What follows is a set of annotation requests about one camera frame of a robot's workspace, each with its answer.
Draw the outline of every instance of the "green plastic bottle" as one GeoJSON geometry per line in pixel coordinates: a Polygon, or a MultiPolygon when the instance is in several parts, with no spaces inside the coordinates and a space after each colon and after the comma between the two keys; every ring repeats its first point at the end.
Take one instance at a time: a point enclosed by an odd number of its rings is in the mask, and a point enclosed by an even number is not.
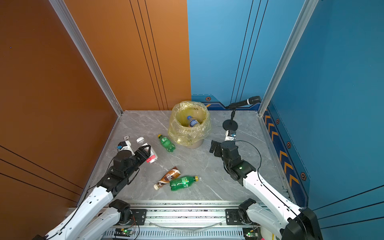
{"type": "Polygon", "coordinates": [[[160,139],[161,145],[163,145],[163,147],[165,147],[168,152],[173,152],[176,149],[175,145],[167,137],[164,137],[161,134],[159,134],[158,137],[160,139]]]}
{"type": "Polygon", "coordinates": [[[182,178],[171,180],[169,182],[169,185],[170,185],[171,191],[176,191],[178,189],[190,187],[192,183],[197,182],[198,180],[199,180],[198,176],[194,176],[194,177],[185,176],[182,178]]]}

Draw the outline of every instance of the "marble tile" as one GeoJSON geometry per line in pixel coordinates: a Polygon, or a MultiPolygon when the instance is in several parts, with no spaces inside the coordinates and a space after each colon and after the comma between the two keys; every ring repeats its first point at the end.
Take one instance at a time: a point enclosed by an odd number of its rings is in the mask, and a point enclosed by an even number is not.
{"type": "MultiPolygon", "coordinates": [[[[225,130],[222,128],[224,120],[230,118],[230,111],[210,111],[212,129],[203,144],[196,149],[188,149],[176,145],[176,150],[169,153],[163,148],[157,138],[158,134],[167,135],[169,116],[171,111],[125,111],[118,124],[107,151],[102,157],[92,185],[105,174],[111,159],[116,155],[116,146],[123,141],[123,137],[130,136],[132,149],[139,145],[138,137],[145,140],[155,149],[159,159],[152,164],[144,163],[135,180],[126,186],[116,198],[122,200],[238,200],[248,198],[258,200],[249,190],[232,180],[223,168],[221,158],[209,153],[211,140],[224,140],[225,130]],[[187,189],[171,192],[168,185],[155,190],[153,185],[177,166],[181,176],[197,175],[201,180],[187,189]]],[[[261,175],[279,192],[283,192],[282,180],[279,177],[274,161],[271,160],[261,126],[256,120],[254,111],[237,111],[235,120],[238,123],[237,140],[244,140],[254,144],[262,156],[261,175]]],[[[246,142],[237,142],[242,159],[258,168],[260,156],[257,151],[246,142]]]]}

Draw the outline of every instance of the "yellow plastic bag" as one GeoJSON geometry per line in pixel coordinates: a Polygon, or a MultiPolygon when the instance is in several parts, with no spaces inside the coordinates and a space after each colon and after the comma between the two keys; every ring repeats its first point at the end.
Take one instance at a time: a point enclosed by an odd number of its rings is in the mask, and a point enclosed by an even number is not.
{"type": "Polygon", "coordinates": [[[180,145],[197,148],[211,130],[211,118],[207,107],[200,102],[183,101],[172,109],[168,135],[180,145]],[[199,126],[188,127],[188,116],[194,117],[199,126]]]}

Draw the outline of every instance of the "microphone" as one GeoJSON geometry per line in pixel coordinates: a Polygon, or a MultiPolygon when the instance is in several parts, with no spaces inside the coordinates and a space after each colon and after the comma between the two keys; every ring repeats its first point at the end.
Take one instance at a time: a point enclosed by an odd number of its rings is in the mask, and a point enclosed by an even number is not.
{"type": "Polygon", "coordinates": [[[262,100],[261,100],[260,96],[254,96],[254,97],[250,97],[247,100],[244,100],[244,101],[241,101],[241,102],[229,104],[229,106],[225,107],[225,108],[226,109],[235,109],[235,108],[242,107],[242,106],[245,106],[245,105],[256,104],[256,103],[259,103],[261,101],[262,100]]]}

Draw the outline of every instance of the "blue wall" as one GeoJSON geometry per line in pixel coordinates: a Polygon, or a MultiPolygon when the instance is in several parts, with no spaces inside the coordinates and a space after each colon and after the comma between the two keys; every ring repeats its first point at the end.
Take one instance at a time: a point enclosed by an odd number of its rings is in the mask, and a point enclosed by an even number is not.
{"type": "MultiPolygon", "coordinates": [[[[251,0],[187,1],[192,95],[213,95],[224,105],[230,103],[251,3],[251,0]]],[[[253,2],[232,102],[240,100],[266,3],[267,0],[253,2]]],[[[303,3],[304,0],[268,2],[242,100],[264,96],[303,3]]]]}
{"type": "MultiPolygon", "coordinates": [[[[319,1],[272,98],[310,177],[316,209],[383,180],[384,1],[319,1]]],[[[384,187],[315,211],[384,200],[384,187]]],[[[384,216],[384,204],[327,217],[320,227],[384,216]]],[[[381,239],[384,220],[322,230],[325,239],[381,239]]]]}

